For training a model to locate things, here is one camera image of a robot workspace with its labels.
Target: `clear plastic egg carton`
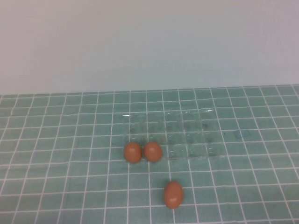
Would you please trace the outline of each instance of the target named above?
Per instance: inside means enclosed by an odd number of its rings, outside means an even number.
[[[165,160],[217,156],[210,147],[215,130],[219,130],[214,113],[205,109],[123,114],[123,146],[133,141],[143,147],[154,141],[161,146]]]

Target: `brown egg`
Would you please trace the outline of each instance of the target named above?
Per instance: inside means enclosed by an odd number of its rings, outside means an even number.
[[[162,157],[162,150],[158,143],[148,142],[143,149],[145,158],[150,162],[157,162]]]
[[[136,142],[130,142],[125,146],[123,155],[128,162],[139,162],[142,157],[142,150]]]
[[[182,186],[176,181],[169,182],[164,188],[163,199],[168,208],[177,208],[183,201]]]

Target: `wall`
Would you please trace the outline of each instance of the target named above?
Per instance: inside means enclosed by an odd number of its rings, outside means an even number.
[[[298,0],[0,3],[0,94],[299,83]]]

